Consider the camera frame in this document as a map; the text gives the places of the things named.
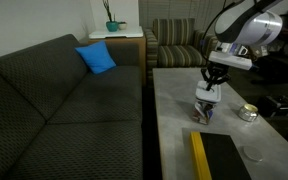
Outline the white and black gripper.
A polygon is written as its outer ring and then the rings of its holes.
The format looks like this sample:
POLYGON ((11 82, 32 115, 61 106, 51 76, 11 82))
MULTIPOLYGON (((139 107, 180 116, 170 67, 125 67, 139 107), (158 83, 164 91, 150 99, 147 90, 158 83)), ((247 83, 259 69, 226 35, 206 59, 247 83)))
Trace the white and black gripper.
POLYGON ((218 42, 208 56, 207 68, 201 70, 203 79, 208 83, 206 90, 210 91, 213 85, 229 80, 229 67, 250 70, 253 64, 245 58, 247 52, 247 48, 241 44, 218 42))

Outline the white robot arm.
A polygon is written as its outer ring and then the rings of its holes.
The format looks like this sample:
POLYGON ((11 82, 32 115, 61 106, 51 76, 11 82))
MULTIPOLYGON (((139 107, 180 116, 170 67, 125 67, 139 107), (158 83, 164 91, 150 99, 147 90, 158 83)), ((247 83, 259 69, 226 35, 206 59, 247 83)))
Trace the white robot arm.
POLYGON ((223 8, 213 19, 218 45, 206 58, 209 65, 201 73, 206 90, 230 79, 229 67, 250 70, 252 61, 238 55, 238 47, 266 45, 280 33, 281 17, 269 9, 282 0, 240 0, 223 8))

